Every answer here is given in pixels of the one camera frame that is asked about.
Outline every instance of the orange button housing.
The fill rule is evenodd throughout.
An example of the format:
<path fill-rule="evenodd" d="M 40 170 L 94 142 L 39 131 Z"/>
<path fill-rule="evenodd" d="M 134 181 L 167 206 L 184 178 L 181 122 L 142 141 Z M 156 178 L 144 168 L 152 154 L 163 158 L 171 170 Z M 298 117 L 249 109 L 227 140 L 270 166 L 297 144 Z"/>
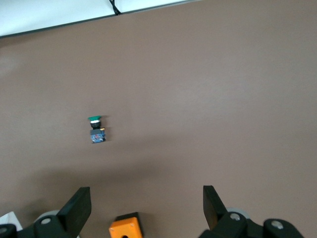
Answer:
<path fill-rule="evenodd" d="M 109 228 L 111 238 L 142 238 L 136 217 L 115 221 Z"/>

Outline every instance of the metal screw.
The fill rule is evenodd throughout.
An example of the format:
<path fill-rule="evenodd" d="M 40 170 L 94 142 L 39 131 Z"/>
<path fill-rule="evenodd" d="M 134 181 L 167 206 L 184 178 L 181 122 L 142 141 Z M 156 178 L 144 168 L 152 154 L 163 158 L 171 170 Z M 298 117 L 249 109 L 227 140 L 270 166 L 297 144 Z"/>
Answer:
<path fill-rule="evenodd" d="M 7 227 L 0 228 L 0 234 L 6 233 L 7 230 L 8 230 Z"/>
<path fill-rule="evenodd" d="M 280 223 L 279 221 L 272 221 L 272 222 L 271 222 L 271 225 L 274 226 L 275 228 L 280 229 L 280 230 L 284 228 L 284 227 L 283 227 L 283 224 Z"/>
<path fill-rule="evenodd" d="M 51 222 L 51 219 L 50 219 L 50 218 L 45 218 L 45 219 L 43 219 L 43 220 L 41 221 L 41 224 L 42 224 L 42 225 L 45 225 L 45 224 L 50 223 L 50 222 Z"/>
<path fill-rule="evenodd" d="M 240 220 L 240 216 L 237 213 L 231 213 L 230 214 L 230 218 L 232 220 L 235 220 L 235 221 L 239 221 Z"/>

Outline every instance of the orange box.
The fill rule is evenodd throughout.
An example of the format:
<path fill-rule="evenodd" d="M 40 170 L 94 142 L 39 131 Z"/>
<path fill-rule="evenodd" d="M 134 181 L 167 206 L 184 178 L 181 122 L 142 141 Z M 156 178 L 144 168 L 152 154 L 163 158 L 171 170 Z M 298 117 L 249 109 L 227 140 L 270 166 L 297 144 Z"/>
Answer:
<path fill-rule="evenodd" d="M 114 221 L 109 228 L 111 238 L 142 238 L 141 227 L 136 217 Z"/>

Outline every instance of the black cable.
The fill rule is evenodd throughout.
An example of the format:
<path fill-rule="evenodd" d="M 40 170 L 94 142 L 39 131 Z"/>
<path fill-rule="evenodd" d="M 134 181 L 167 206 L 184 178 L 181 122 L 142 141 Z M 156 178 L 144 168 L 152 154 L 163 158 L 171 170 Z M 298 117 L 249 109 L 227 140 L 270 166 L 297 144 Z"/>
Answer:
<path fill-rule="evenodd" d="M 113 8 L 113 11 L 114 11 L 114 14 L 116 14 L 117 16 L 119 15 L 119 14 L 121 14 L 121 12 L 118 10 L 118 8 L 115 6 L 115 4 L 114 4 L 114 0 L 109 0 L 109 2 L 111 3 L 111 5 L 112 5 L 112 8 Z"/>

